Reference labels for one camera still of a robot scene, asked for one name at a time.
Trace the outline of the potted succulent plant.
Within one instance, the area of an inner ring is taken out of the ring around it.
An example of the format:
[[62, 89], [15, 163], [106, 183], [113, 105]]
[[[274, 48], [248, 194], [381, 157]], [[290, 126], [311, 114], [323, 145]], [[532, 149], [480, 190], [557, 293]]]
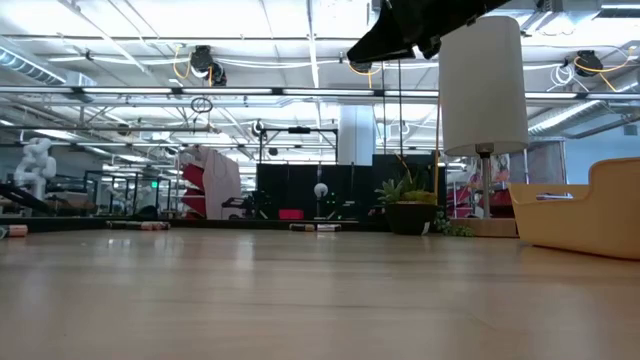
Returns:
[[413, 174], [410, 168], [405, 168], [401, 177], [383, 181], [375, 192], [394, 234], [422, 236], [433, 230], [446, 236], [474, 236], [470, 227], [451, 223], [438, 195], [427, 190], [420, 172]]

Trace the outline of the silver ventilation duct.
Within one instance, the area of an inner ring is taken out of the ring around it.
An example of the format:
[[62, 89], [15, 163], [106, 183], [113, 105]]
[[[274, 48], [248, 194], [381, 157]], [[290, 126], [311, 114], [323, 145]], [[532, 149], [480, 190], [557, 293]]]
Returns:
[[95, 86], [97, 82], [84, 73], [75, 71], [54, 71], [44, 64], [30, 59], [7, 47], [0, 46], [0, 67], [48, 86]]
[[[582, 132], [570, 132], [600, 118], [610, 117], [609, 122], [592, 125]], [[528, 119], [531, 140], [543, 138], [582, 139], [618, 127], [640, 122], [640, 100], [631, 102], [588, 100], [567, 107], [548, 108]]]

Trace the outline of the black desk equipment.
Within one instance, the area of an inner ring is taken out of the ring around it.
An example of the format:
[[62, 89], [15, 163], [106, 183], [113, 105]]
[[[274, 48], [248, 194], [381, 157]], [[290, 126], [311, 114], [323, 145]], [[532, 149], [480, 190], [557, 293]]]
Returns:
[[221, 204], [229, 220], [269, 220], [271, 197], [265, 191], [252, 191], [244, 197], [230, 197]]

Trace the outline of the black partition curtain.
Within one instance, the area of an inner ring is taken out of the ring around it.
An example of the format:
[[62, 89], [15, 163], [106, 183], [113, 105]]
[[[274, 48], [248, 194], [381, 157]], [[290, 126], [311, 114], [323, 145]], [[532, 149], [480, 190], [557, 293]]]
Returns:
[[[379, 206], [376, 189], [383, 181], [399, 178], [405, 168], [420, 172], [428, 191], [434, 189], [435, 156], [432, 154], [378, 154], [371, 166], [336, 164], [268, 164], [257, 166], [255, 191], [265, 191], [272, 200], [272, 220], [280, 220], [279, 209], [301, 209], [303, 220], [363, 222]], [[324, 183], [328, 194], [317, 199], [314, 186]]]

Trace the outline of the white cylindrical table lamp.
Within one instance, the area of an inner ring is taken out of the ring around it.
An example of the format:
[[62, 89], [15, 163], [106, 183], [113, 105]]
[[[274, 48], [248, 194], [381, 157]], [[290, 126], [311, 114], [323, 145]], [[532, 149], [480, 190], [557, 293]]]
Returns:
[[515, 235], [515, 222], [490, 215], [491, 157], [529, 146], [521, 35], [507, 16], [483, 16], [442, 40], [439, 103], [443, 150], [480, 158], [484, 214], [461, 219], [477, 237]]

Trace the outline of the white robot figure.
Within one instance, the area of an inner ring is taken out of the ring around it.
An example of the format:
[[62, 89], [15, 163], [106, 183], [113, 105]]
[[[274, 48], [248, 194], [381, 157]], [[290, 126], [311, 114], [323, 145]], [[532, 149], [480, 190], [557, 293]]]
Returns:
[[49, 155], [52, 141], [48, 138], [32, 138], [23, 147], [23, 156], [16, 167], [14, 181], [18, 187], [29, 185], [31, 195], [42, 200], [46, 182], [56, 176], [56, 159]]

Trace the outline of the black frame workstation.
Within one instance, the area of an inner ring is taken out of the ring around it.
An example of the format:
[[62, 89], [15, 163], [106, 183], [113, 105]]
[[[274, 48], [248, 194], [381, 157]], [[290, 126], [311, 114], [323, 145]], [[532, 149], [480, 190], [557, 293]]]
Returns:
[[131, 217], [154, 208], [160, 215], [171, 208], [174, 182], [160, 173], [142, 169], [87, 170], [83, 189], [91, 213], [107, 217]]

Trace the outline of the yellow plastic bin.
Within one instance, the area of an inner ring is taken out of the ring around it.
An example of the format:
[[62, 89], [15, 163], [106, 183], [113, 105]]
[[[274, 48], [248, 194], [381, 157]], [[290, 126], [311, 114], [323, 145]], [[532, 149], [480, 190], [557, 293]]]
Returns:
[[586, 185], [508, 185], [518, 234], [535, 246], [640, 260], [640, 157], [599, 161]]

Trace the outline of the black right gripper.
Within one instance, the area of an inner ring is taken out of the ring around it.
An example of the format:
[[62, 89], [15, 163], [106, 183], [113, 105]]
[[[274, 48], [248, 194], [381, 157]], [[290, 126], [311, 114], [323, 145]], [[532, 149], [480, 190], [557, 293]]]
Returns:
[[441, 49], [441, 38], [475, 22], [510, 0], [399, 0], [399, 24], [390, 0], [381, 0], [378, 20], [347, 52], [352, 63], [414, 59], [414, 44], [426, 60]]

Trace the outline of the long ceiling light strip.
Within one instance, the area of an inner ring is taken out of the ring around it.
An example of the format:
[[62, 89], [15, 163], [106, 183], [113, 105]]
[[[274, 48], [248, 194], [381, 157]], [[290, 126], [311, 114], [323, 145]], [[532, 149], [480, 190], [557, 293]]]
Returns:
[[[65, 94], [65, 95], [239, 95], [239, 96], [319, 96], [319, 97], [409, 97], [433, 98], [437, 90], [382, 90], [332, 88], [248, 88], [248, 87], [63, 87], [0, 86], [0, 94]], [[640, 93], [569, 93], [526, 92], [527, 100], [603, 100], [640, 101]]]

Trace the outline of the red storage shelf rack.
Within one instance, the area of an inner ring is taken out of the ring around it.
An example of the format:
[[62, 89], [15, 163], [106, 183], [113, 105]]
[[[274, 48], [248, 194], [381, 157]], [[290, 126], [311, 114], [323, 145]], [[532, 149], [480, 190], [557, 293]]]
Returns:
[[490, 158], [488, 196], [484, 194], [483, 161], [480, 158], [458, 158], [447, 164], [447, 213], [451, 218], [482, 218], [484, 203], [489, 199], [489, 215], [512, 218], [513, 208], [507, 182], [510, 180], [508, 154]]

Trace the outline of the white building column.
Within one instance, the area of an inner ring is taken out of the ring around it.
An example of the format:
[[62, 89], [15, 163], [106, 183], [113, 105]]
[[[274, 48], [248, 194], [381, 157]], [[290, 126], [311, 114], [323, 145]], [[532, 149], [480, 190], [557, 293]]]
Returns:
[[338, 128], [339, 165], [371, 166], [376, 150], [376, 122], [372, 106], [341, 107]]

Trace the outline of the red rack with pale cover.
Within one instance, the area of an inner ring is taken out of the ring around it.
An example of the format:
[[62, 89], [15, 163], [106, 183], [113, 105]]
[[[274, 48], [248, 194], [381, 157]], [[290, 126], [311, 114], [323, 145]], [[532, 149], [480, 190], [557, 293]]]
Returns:
[[236, 161], [218, 150], [195, 145], [179, 155], [181, 178], [186, 182], [181, 202], [191, 218], [224, 220], [239, 212], [225, 210], [222, 204], [241, 197], [241, 176]]

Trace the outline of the black gantry stand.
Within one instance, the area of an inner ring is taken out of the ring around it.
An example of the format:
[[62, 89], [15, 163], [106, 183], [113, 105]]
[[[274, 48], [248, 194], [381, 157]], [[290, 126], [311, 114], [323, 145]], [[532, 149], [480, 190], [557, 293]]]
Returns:
[[314, 150], [323, 150], [325, 146], [320, 145], [305, 145], [304, 143], [291, 144], [291, 145], [272, 145], [273, 141], [281, 134], [287, 133], [290, 135], [310, 135], [317, 134], [322, 140], [324, 140], [328, 146], [334, 151], [334, 161], [338, 161], [339, 149], [339, 131], [337, 129], [322, 129], [322, 128], [309, 128], [304, 126], [293, 126], [286, 128], [272, 128], [263, 127], [258, 130], [258, 162], [262, 163], [264, 158], [264, 151], [267, 148], [292, 148], [292, 149], [304, 149], [305, 147], [313, 148]]

